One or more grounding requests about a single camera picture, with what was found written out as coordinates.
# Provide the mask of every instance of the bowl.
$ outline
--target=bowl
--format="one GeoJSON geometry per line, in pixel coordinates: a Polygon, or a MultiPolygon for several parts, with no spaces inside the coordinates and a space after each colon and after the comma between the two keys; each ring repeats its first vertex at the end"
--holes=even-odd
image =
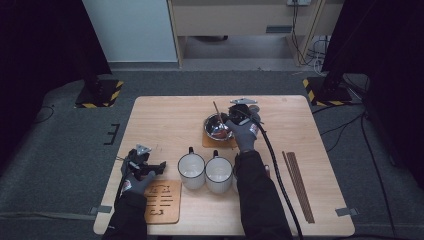
{"type": "MultiPolygon", "coordinates": [[[[221,113],[222,119],[228,119],[226,113],[221,113]]],[[[212,114],[206,118],[204,129],[208,137],[217,141],[227,141],[233,137],[233,132],[228,130],[228,127],[219,120],[218,114],[212,114]]]]}

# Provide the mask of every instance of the wall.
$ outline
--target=wall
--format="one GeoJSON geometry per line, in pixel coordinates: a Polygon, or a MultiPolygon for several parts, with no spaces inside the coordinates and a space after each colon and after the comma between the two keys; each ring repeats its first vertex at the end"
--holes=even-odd
{"type": "Polygon", "coordinates": [[[177,62],[166,0],[83,0],[108,62],[177,62]]]}

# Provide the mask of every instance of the hazard tape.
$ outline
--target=hazard tape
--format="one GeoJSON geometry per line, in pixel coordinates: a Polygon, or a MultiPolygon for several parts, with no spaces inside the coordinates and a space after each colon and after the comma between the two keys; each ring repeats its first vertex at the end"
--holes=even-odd
{"type": "Polygon", "coordinates": [[[110,100],[108,102],[104,103],[76,103],[76,108],[98,108],[98,107],[112,107],[115,104],[116,99],[118,98],[119,92],[121,91],[122,85],[124,84],[123,81],[118,81],[116,83],[116,87],[114,89],[114,92],[112,96],[110,97],[110,100]]]}
{"type": "Polygon", "coordinates": [[[309,101],[312,106],[339,106],[339,105],[350,105],[350,101],[318,101],[315,99],[315,94],[312,88],[309,85],[308,79],[303,80],[303,86],[306,89],[306,93],[308,94],[309,101]]]}

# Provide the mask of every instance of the black glove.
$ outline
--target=black glove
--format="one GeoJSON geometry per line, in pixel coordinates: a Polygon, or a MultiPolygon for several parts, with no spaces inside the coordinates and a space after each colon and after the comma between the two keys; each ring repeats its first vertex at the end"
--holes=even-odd
{"type": "Polygon", "coordinates": [[[256,124],[249,120],[240,126],[228,120],[225,125],[233,132],[240,153],[255,150],[254,144],[259,130],[256,124]]]}
{"type": "Polygon", "coordinates": [[[138,181],[134,174],[128,169],[129,159],[125,159],[121,166],[121,173],[125,176],[124,184],[122,185],[122,192],[129,191],[136,194],[144,195],[147,186],[156,177],[155,171],[150,171],[142,181],[138,181]]]}

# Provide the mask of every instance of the table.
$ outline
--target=table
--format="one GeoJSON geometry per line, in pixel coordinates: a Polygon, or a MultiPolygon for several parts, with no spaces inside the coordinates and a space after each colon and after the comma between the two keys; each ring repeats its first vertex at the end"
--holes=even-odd
{"type": "MultiPolygon", "coordinates": [[[[136,144],[152,148],[149,163],[167,161],[160,179],[180,179],[178,160],[194,152],[205,161],[214,148],[202,146],[203,121],[215,113],[213,101],[221,112],[232,106],[230,100],[246,97],[258,101],[264,129],[273,146],[280,174],[304,236],[349,236],[354,233],[350,215],[339,217],[336,209],[346,208],[345,201],[329,162],[324,145],[312,117],[308,101],[303,96],[146,96],[136,99],[117,156],[125,157],[136,144]],[[314,224],[308,224],[300,207],[293,183],[284,163],[282,151],[295,152],[312,212],[314,224]]],[[[265,164],[271,168],[271,178],[277,189],[270,153],[259,133],[255,143],[265,164]]],[[[217,149],[219,155],[234,164],[238,148],[217,149]]],[[[121,177],[122,161],[116,161],[101,205],[113,206],[121,177]]],[[[280,193],[293,235],[296,226],[280,193]]],[[[112,213],[98,213],[94,232],[103,234],[112,213]]],[[[198,190],[182,188],[180,219],[176,224],[149,225],[149,235],[244,235],[240,222],[238,195],[233,189],[222,195],[211,193],[206,185],[198,190]]]]}

